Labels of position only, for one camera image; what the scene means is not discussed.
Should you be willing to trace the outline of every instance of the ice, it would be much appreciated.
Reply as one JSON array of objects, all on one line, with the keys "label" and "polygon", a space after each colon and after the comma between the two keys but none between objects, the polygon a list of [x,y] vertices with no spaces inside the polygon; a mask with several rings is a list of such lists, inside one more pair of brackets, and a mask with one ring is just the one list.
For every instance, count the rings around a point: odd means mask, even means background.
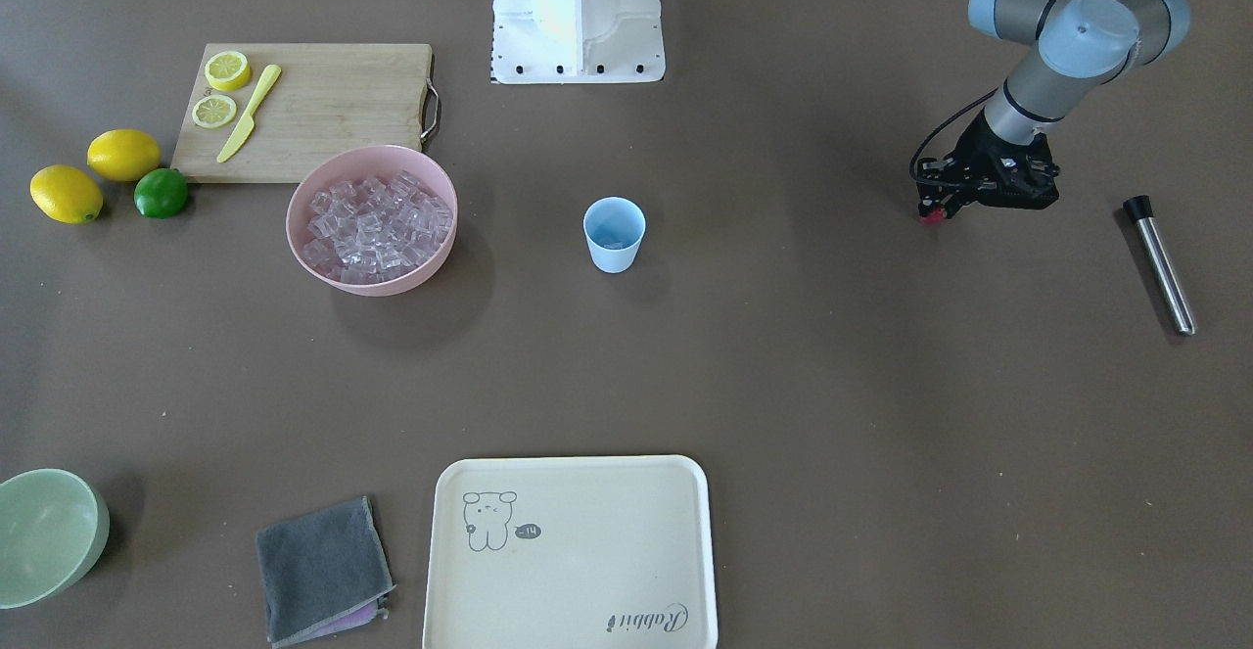
[{"label": "ice", "polygon": [[301,256],[320,274],[376,284],[408,274],[435,257],[452,231],[452,208],[412,173],[341,177],[309,202],[312,239]]}]

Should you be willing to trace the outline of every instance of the towel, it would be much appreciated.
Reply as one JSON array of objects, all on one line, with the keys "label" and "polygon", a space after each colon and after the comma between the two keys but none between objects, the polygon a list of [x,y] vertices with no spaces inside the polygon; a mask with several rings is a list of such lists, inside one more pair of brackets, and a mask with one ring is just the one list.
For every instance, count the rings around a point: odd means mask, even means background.
[{"label": "towel", "polygon": [[274,649],[367,624],[395,589],[366,497],[261,530],[257,560]]}]

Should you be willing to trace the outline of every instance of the blue cup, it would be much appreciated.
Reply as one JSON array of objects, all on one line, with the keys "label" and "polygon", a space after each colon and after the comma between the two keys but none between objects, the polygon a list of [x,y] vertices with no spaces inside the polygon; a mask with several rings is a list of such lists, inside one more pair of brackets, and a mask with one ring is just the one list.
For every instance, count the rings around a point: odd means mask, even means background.
[{"label": "blue cup", "polygon": [[620,273],[635,262],[644,228],[644,212],[620,197],[599,199],[583,215],[591,262],[606,273]]}]

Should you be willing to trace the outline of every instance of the metal tube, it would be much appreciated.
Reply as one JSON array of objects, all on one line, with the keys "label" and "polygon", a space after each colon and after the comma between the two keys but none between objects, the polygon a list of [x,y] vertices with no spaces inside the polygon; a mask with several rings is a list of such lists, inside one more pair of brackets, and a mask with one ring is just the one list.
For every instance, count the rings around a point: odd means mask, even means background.
[{"label": "metal tube", "polygon": [[1192,306],[1188,304],[1188,297],[1183,293],[1183,288],[1179,287],[1174,263],[1170,261],[1170,253],[1167,252],[1167,247],[1163,243],[1158,222],[1153,217],[1153,207],[1149,203],[1149,198],[1135,197],[1128,199],[1123,203],[1123,208],[1135,224],[1135,229],[1139,231],[1144,251],[1149,253],[1149,262],[1153,264],[1158,284],[1162,287],[1162,297],[1167,302],[1167,308],[1170,309],[1175,331],[1184,333],[1184,336],[1194,336],[1197,332],[1197,321],[1192,316]]}]

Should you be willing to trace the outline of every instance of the pink bowl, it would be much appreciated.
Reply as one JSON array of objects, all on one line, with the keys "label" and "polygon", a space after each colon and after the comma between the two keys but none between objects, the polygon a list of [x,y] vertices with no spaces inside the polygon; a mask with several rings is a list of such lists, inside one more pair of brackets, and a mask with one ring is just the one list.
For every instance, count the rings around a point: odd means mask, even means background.
[{"label": "pink bowl", "polygon": [[[313,239],[308,231],[309,221],[313,219],[313,208],[309,208],[313,194],[317,194],[318,190],[328,189],[332,184],[343,179],[357,179],[358,177],[371,175],[371,173],[390,177],[401,170],[412,173],[430,190],[439,194],[440,199],[444,199],[449,204],[449,208],[452,208],[452,228],[449,229],[449,237],[444,239],[439,251],[435,252],[435,257],[431,257],[430,261],[426,261],[406,276],[390,279],[390,282],[380,282],[378,284],[346,284],[336,282],[336,279],[323,277],[318,274],[318,271],[309,267],[308,262],[304,262],[304,257],[301,256],[301,247],[308,243],[309,239]],[[358,293],[362,297],[387,297],[391,293],[407,292],[417,287],[417,284],[426,282],[426,279],[430,279],[435,274],[435,271],[444,266],[449,252],[452,251],[452,242],[456,237],[457,193],[452,189],[452,180],[449,179],[444,168],[435,163],[435,159],[430,159],[412,148],[402,148],[402,145],[367,145],[367,148],[357,148],[343,154],[336,154],[336,157],[322,163],[322,167],[309,173],[308,177],[304,177],[304,182],[297,185],[291,203],[287,204],[287,247],[296,256],[296,262],[299,262],[309,274],[331,284],[331,287],[341,288],[348,293]]]}]

